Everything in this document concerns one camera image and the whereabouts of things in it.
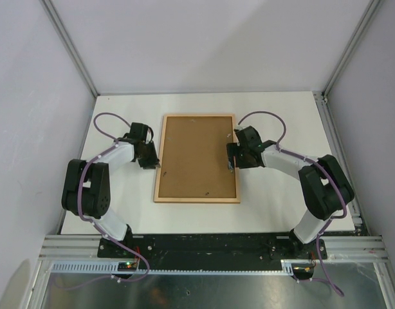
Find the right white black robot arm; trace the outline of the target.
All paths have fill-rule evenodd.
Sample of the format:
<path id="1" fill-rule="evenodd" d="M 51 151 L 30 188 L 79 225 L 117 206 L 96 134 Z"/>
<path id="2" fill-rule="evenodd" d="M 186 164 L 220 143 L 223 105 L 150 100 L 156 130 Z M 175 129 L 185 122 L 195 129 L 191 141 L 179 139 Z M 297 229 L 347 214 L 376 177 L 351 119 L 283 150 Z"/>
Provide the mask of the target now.
<path id="1" fill-rule="evenodd" d="M 306 212 L 289 232 L 288 250 L 295 258 L 311 252 L 311 242 L 334 219 L 344 218 L 355 193 L 338 160 L 327 154 L 310 158 L 267 140 L 252 127 L 234 129 L 237 142 L 226 145 L 228 168 L 263 167 L 278 170 L 300 182 Z"/>

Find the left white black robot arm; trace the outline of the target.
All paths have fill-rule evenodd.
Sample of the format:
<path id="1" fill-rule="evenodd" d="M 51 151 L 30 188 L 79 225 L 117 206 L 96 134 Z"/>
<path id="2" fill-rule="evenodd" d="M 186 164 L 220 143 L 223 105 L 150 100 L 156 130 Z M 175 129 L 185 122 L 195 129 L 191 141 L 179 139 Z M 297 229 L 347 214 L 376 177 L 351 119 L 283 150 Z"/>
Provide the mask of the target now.
<path id="1" fill-rule="evenodd" d="M 111 147 L 90 160 L 69 161 L 62 192 L 62 208 L 89 222 L 104 238 L 113 240 L 118 256 L 129 256 L 134 242 L 131 228 L 111 208 L 110 176 L 123 165 L 137 162 L 142 169 L 156 169 L 160 161 L 153 142 L 154 132 L 146 124 L 133 122 L 130 131 Z"/>

